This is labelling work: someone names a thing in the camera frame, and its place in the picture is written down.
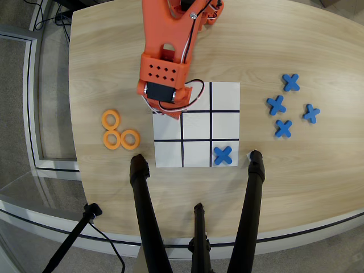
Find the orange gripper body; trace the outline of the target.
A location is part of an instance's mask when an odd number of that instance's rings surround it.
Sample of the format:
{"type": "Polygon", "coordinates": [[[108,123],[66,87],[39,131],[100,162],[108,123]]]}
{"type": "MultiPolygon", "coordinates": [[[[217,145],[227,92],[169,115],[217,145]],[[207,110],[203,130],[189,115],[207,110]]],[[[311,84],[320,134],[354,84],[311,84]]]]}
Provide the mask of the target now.
{"type": "Polygon", "coordinates": [[[190,103],[191,95],[192,95],[192,87],[184,87],[182,89],[178,89],[176,91],[176,95],[173,103],[162,102],[161,103],[161,112],[179,120],[182,110],[174,110],[173,112],[165,111],[164,109],[174,109],[174,108],[183,108],[186,107],[190,103]]]}

